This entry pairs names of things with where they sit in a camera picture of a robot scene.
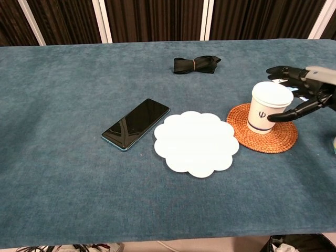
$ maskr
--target white paper cup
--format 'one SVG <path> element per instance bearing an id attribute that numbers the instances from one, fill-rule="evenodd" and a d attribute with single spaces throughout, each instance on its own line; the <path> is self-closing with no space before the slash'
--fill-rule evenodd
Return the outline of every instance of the white paper cup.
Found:
<path id="1" fill-rule="evenodd" d="M 252 90 L 248 128 L 258 134 L 269 133 L 275 123 L 268 121 L 267 117 L 284 112 L 293 99 L 293 93 L 281 84 L 271 81 L 257 83 Z"/>

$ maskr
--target black smartphone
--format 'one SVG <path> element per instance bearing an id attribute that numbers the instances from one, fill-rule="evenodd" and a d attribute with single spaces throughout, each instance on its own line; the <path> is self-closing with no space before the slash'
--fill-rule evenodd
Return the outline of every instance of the black smartphone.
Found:
<path id="1" fill-rule="evenodd" d="M 126 151 L 169 111 L 167 106 L 146 99 L 106 130 L 101 137 L 121 151 Z"/>

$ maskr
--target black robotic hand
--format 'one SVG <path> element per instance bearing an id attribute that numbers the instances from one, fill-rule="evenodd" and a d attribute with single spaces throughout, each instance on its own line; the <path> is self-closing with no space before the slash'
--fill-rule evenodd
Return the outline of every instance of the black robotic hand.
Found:
<path id="1" fill-rule="evenodd" d="M 297 88 L 294 97 L 306 97 L 308 100 L 296 108 L 284 113 L 270 114 L 267 119 L 271 122 L 288 122 L 320 108 L 330 107 L 336 111 L 336 70 L 324 67 L 306 67 L 305 69 L 277 66 L 266 70 L 268 79 L 285 80 L 280 84 Z"/>

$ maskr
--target rattan coaster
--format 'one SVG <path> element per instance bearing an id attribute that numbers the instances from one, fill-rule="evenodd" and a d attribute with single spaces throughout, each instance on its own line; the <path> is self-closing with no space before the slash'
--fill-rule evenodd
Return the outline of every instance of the rattan coaster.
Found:
<path id="1" fill-rule="evenodd" d="M 263 153 L 280 153 L 289 150 L 298 139 L 299 133 L 294 123 L 276 123 L 271 132 L 257 134 L 247 127 L 250 103 L 231 109 L 226 121 L 235 129 L 235 138 L 251 150 Z"/>

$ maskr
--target smartphone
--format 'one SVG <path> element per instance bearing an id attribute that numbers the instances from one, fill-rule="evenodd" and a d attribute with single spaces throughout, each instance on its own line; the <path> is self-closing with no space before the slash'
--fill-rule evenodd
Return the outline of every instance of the smartphone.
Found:
<path id="1" fill-rule="evenodd" d="M 126 151 L 169 111 L 167 106 L 146 99 L 106 130 L 101 137 L 121 151 Z"/>

